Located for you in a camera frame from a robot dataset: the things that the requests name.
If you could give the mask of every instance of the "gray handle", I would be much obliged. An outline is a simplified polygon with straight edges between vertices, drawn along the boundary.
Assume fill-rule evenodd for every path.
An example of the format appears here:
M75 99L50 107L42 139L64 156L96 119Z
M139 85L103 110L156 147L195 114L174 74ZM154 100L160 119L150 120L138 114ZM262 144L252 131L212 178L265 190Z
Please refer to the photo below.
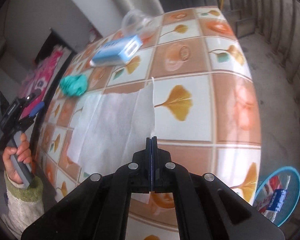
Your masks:
M21 131L15 133L13 139L8 142L7 146L18 148L21 144L21 134ZM28 188L34 179L34 175L31 173L31 166L29 164L24 164L23 162L18 162L18 156L16 154L11 155L10 160L12 161L13 167L16 169L25 187Z

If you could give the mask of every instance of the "clear plastic cup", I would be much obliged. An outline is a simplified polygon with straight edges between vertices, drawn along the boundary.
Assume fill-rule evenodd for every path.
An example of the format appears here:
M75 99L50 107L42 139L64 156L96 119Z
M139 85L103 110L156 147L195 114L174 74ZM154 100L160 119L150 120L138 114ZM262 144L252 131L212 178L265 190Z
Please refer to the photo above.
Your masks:
M138 35L143 43L152 37L156 28L157 24L154 18L138 9L129 11L121 24L124 36Z

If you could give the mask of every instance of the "napkin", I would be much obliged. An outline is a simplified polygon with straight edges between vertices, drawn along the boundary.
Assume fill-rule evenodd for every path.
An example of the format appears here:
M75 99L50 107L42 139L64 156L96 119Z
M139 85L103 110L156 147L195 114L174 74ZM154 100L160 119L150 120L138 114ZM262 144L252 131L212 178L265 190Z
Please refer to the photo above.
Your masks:
M87 95L68 157L88 174L114 173L154 131L153 83L129 94Z

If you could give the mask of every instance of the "tiled tablecloth pattern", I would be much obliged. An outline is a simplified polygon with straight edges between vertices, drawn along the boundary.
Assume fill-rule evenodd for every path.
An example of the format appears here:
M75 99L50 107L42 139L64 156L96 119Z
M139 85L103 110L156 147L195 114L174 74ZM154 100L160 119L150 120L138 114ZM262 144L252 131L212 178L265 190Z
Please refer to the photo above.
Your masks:
M102 44L122 37L121 31L88 45L73 59L65 76L86 75L88 92L67 98L56 90L41 128L37 162L59 198L69 193L89 176L66 155L87 95L135 92L153 77L158 147L189 172L216 174L252 204L260 168L259 112L236 37L216 7L169 12L155 20L155 34L125 67L89 64ZM141 240L149 235L178 238L171 195L135 198L140 201L131 199L128 226L142 228ZM137 239L135 232L127 234Z

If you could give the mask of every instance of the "sleeve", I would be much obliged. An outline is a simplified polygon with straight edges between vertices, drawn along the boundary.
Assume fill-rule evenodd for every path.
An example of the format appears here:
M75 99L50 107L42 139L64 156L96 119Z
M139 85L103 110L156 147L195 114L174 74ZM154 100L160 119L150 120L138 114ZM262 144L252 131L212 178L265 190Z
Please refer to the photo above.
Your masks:
M13 182L6 171L4 179L7 186L9 213L2 215L2 219L10 231L20 239L22 232L44 213L43 183L35 176L31 185L25 189L24 184Z

